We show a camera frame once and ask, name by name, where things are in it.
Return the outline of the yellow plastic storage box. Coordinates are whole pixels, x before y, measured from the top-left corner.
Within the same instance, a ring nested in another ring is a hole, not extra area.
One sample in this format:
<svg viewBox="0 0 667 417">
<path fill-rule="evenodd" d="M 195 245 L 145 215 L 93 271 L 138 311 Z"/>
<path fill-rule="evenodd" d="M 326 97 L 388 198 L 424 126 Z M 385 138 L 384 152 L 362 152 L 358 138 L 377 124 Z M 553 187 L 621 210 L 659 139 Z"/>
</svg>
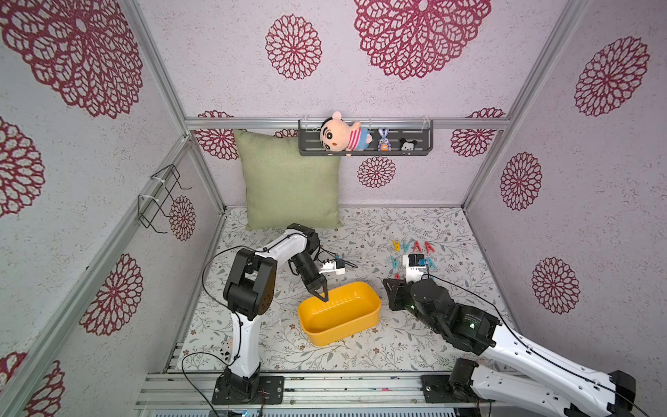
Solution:
<svg viewBox="0 0 667 417">
<path fill-rule="evenodd" d="M 310 297 L 298 307 L 303 331 L 310 342 L 325 347 L 378 325 L 381 300 L 362 281 L 328 292 L 328 301 Z"/>
</svg>

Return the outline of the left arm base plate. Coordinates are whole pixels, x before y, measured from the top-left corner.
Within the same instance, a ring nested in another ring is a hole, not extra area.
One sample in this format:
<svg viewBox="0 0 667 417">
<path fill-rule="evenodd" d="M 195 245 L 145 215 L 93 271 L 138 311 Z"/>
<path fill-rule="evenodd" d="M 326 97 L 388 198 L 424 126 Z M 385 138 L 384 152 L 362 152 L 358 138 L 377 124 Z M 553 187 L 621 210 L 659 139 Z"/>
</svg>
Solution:
<svg viewBox="0 0 667 417">
<path fill-rule="evenodd" d="M 279 405 L 283 401 L 285 378 L 282 376 L 241 377 L 225 372 L 216 380 L 212 404 Z"/>
</svg>

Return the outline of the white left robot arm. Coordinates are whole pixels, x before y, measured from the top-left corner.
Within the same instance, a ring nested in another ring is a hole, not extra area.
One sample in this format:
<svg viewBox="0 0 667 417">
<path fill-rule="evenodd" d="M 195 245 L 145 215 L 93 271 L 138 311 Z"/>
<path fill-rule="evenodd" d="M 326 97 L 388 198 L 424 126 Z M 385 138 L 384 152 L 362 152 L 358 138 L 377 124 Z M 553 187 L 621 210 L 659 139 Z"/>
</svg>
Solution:
<svg viewBox="0 0 667 417">
<path fill-rule="evenodd" d="M 241 378 L 255 375 L 260 366 L 261 319 L 274 299 L 277 271 L 292 264 L 309 294 L 328 301 L 328 281 L 314 263 L 320 248 L 317 232 L 298 223 L 262 248 L 241 248 L 227 279 L 223 297 L 233 319 L 231 373 Z"/>
</svg>

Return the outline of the teal clothespin pair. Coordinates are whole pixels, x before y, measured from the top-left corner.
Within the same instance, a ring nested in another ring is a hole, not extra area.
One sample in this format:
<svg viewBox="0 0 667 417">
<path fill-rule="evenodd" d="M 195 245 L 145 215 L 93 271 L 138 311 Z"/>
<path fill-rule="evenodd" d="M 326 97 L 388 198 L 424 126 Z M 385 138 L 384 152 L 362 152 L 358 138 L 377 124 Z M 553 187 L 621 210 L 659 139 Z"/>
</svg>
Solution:
<svg viewBox="0 0 667 417">
<path fill-rule="evenodd" d="M 401 258 L 399 256 L 391 256 L 393 269 L 399 270 L 401 268 Z"/>
</svg>

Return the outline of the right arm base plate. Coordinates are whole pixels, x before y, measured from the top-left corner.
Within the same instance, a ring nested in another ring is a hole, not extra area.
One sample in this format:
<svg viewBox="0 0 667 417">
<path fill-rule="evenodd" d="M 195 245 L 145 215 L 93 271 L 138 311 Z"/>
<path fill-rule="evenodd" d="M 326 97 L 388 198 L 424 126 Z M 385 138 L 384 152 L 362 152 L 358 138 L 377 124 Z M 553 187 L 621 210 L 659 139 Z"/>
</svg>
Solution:
<svg viewBox="0 0 667 417">
<path fill-rule="evenodd" d="M 470 376 L 460 375 L 422 375 L 421 389 L 428 404 L 444 403 L 494 403 L 494 400 L 483 399 L 472 390 L 474 380 Z"/>
</svg>

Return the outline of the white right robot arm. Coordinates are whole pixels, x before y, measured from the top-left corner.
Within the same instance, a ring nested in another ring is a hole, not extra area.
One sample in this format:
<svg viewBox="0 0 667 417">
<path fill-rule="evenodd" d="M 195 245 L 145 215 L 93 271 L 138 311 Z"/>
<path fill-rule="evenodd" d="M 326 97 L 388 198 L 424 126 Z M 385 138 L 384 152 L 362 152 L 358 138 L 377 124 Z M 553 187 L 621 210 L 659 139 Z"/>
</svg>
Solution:
<svg viewBox="0 0 667 417">
<path fill-rule="evenodd" d="M 446 380 L 446 393 L 462 400 L 499 401 L 543 416 L 632 416 L 639 411 L 631 375 L 587 368 L 545 349 L 500 316 L 455 302 L 438 280 L 432 275 L 420 281 L 385 279 L 390 309 L 408 312 L 458 350 L 518 371 L 503 376 L 460 358 Z"/>
</svg>

